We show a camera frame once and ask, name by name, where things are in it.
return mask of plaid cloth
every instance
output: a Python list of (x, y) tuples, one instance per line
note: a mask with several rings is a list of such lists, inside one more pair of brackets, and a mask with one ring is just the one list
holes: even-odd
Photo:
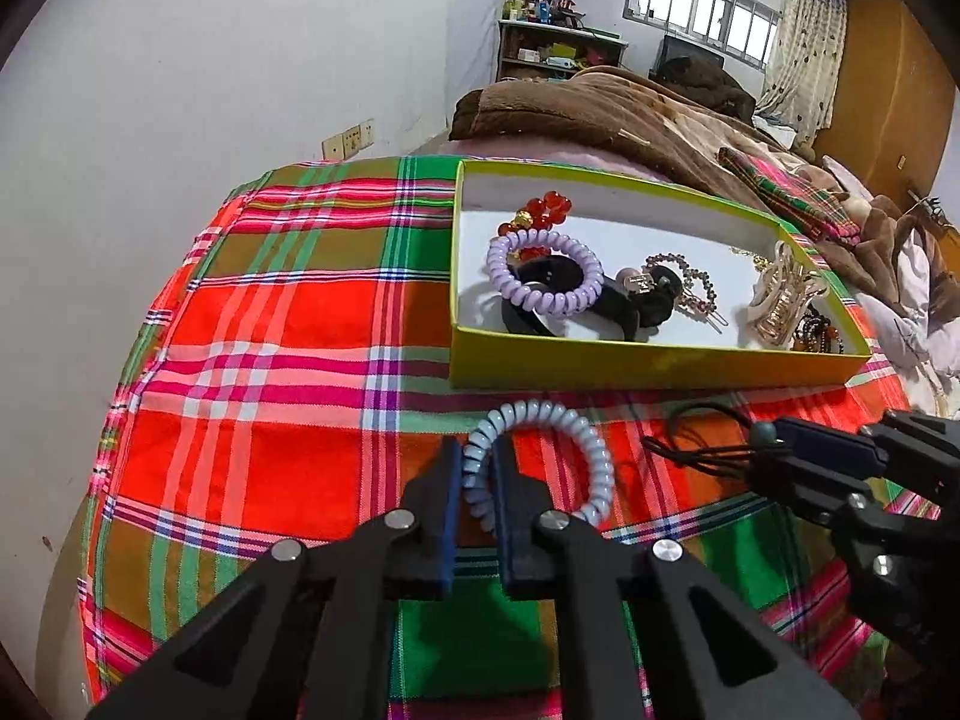
[(860, 228), (828, 191), (735, 148), (723, 146), (717, 160), (805, 236), (815, 241), (827, 238), (842, 244), (860, 243)]
[[(680, 539), (862, 697), (880, 680), (882, 641), (844, 613), (846, 574), (826, 532), (640, 447), (683, 394), (450, 389), (458, 161), (284, 167), (234, 191), (198, 235), (140, 329), (90, 480), (80, 616), (94, 697), (277, 538), (348, 536), (395, 507), (440, 435), (466, 435), (517, 396), (560, 400), (600, 426), (617, 466), (608, 538)], [(856, 303), (846, 305), (867, 329)], [(754, 418), (856, 429), (906, 407), (871, 343), (877, 354), (846, 388), (722, 398)], [(740, 438), (715, 416), (696, 427), (713, 442)], [(586, 467), (568, 439), (521, 431), (515, 444), (521, 468), (549, 483), (557, 506), (581, 501)], [(885, 483), (877, 495), (899, 512), (923, 507)], [(558, 717), (552, 604), (507, 602), (472, 523), (462, 541), (452, 599), (401, 604), (390, 717)]]

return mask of brown blanket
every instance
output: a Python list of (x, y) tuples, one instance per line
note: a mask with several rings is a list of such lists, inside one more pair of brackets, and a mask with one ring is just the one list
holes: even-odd
[(754, 125), (757, 101), (733, 76), (702, 56), (676, 56), (664, 62), (656, 71), (655, 81), (704, 108)]
[(620, 68), (589, 68), (565, 83), (502, 81), (457, 103), (451, 141), (518, 134), (603, 148), (683, 186), (761, 211), (767, 208), (760, 199), (717, 163), (720, 148), (787, 170), (804, 164), (744, 122)]
[(889, 197), (881, 194), (874, 199), (860, 230), (861, 244), (851, 248), (824, 241), (816, 247), (844, 284), (872, 295), (904, 317), (896, 262), (914, 230), (920, 232), (930, 261), (930, 319), (950, 322), (960, 317), (960, 284), (947, 269), (937, 239), (923, 229), (918, 217), (899, 210)]

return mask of hair clip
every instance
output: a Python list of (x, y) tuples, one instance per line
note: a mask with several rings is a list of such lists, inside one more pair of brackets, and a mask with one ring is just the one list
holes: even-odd
[[(647, 257), (645, 271), (651, 271), (659, 263), (674, 263), (683, 274), (683, 290), (677, 296), (677, 305), (686, 309), (688, 313), (704, 319), (713, 319), (717, 324), (723, 327), (729, 327), (730, 323), (724, 319), (723, 314), (717, 312), (717, 292), (713, 288), (712, 281), (707, 271), (698, 271), (692, 268), (685, 257), (670, 252), (669, 254), (652, 254)], [(694, 281), (700, 281), (704, 287), (705, 298), (693, 292)]]
[(827, 280), (805, 269), (792, 248), (777, 241), (774, 261), (760, 274), (754, 287), (754, 299), (747, 307), (747, 324), (757, 332), (760, 341), (781, 347), (797, 330), (810, 301), (828, 292)]
[[(520, 230), (552, 230), (554, 224), (563, 224), (573, 208), (573, 203), (558, 191), (549, 191), (543, 197), (533, 197), (517, 210), (511, 221), (502, 223), (497, 229), (499, 237)], [(512, 264), (533, 260), (549, 255), (546, 247), (526, 247), (511, 253)]]
[(657, 327), (670, 319), (677, 298), (683, 294), (683, 279), (663, 265), (642, 271), (624, 268), (616, 274), (616, 281), (637, 306), (640, 327)]

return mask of jewelry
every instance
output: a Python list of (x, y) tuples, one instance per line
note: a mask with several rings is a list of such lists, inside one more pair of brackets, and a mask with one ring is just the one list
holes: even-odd
[(541, 425), (552, 427), (570, 436), (587, 456), (589, 468), (589, 487), (587, 503), (584, 503), (573, 517), (579, 517), (597, 527), (610, 515), (613, 504), (613, 463), (607, 443), (600, 437), (597, 429), (590, 426), (587, 418), (573, 409), (549, 400), (517, 400), (504, 403), (499, 409), (487, 413), (480, 420), (464, 446), (464, 500), (470, 507), (470, 513), (480, 520), (480, 527), (487, 533), (493, 533), (496, 519), (493, 515), (493, 494), (488, 487), (488, 453), (498, 437), (507, 430), (520, 425)]
[[(507, 255), (526, 247), (544, 247), (565, 254), (584, 271), (584, 282), (574, 290), (555, 295), (520, 283), (517, 276), (510, 273)], [(487, 252), (487, 271), (493, 285), (510, 303), (551, 317), (569, 317), (589, 309), (603, 290), (603, 266), (597, 256), (579, 241), (556, 230), (520, 230), (494, 238)]]
[(642, 271), (624, 268), (616, 279), (627, 290), (630, 302), (637, 306), (640, 327), (657, 327), (670, 319), (677, 298), (683, 294), (683, 279), (663, 265)]
[(776, 242), (774, 262), (760, 274), (747, 307), (749, 324), (767, 346), (783, 347), (800, 324), (813, 298), (829, 292), (821, 274), (808, 271), (784, 241)]
[(837, 354), (844, 352), (840, 331), (813, 306), (809, 306), (800, 318), (800, 324), (797, 325), (793, 337), (795, 338), (794, 351), (833, 354), (833, 343), (836, 341)]
[[(536, 282), (551, 293), (575, 290), (584, 282), (584, 271), (573, 260), (559, 254), (538, 257), (515, 269), (522, 284)], [(603, 278), (603, 290), (597, 302), (587, 309), (598, 317), (616, 322), (623, 330), (624, 341), (635, 341), (640, 326), (640, 311), (630, 300), (626, 290), (611, 279)], [(515, 335), (554, 338), (547, 326), (532, 311), (515, 306), (510, 300), (501, 300), (500, 315), (506, 328)]]
[(751, 257), (754, 260), (754, 268), (757, 269), (758, 274), (762, 274), (762, 272), (766, 269), (766, 266), (770, 264), (770, 260), (768, 260), (766, 257), (760, 254), (755, 254), (752, 251), (747, 251), (745, 248), (730, 247), (730, 250), (734, 254), (745, 254), (748, 257)]
[[(552, 230), (554, 224), (563, 224), (573, 203), (558, 191), (549, 191), (543, 197), (533, 197), (520, 210), (512, 221), (506, 221), (496, 229), (498, 236), (520, 230)], [(550, 250), (543, 247), (527, 247), (511, 255), (514, 264), (520, 264), (536, 257), (545, 257)]]
[[(690, 268), (690, 264), (686, 261), (685, 257), (679, 254), (674, 254), (673, 252), (669, 254), (653, 254), (650, 257), (647, 257), (647, 269), (651, 269), (654, 265), (658, 263), (675, 263), (678, 268), (680, 268), (680, 273), (683, 274), (683, 291), (677, 298), (677, 305), (683, 306), (693, 314), (699, 314), (702, 317), (711, 317), (717, 322), (723, 325), (723, 327), (728, 326), (728, 322), (724, 319), (721, 314), (717, 313), (717, 292), (713, 288), (712, 282), (710, 282), (710, 276), (707, 271), (698, 271), (698, 269)], [(693, 282), (699, 280), (704, 285), (704, 292), (707, 294), (707, 298), (700, 298), (699, 295), (695, 295), (693, 292)]]

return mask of shelf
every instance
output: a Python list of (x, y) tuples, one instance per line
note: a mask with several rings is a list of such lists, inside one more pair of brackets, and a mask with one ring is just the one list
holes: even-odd
[(521, 20), (513, 19), (500, 19), (499, 21), (501, 26), (515, 26), (516, 28), (521, 29), (544, 29), (548, 32), (561, 32), (563, 34), (576, 35), (580, 38), (598, 40), (602, 43), (613, 43), (617, 46), (627, 47), (630, 45), (625, 40), (618, 40), (617, 38), (611, 38), (607, 35), (598, 35), (596, 32), (591, 32), (589, 29), (571, 29), (569, 26), (554, 26), (552, 23), (522, 22)]
[(539, 68), (541, 70), (552, 70), (555, 73), (563, 73), (565, 76), (576, 76), (580, 72), (580, 68), (574, 68), (573, 70), (568, 70), (566, 68), (558, 68), (553, 65), (548, 65), (546, 62), (527, 62), (525, 59), (507, 59), (503, 58), (503, 64), (505, 65), (523, 65), (528, 68)]

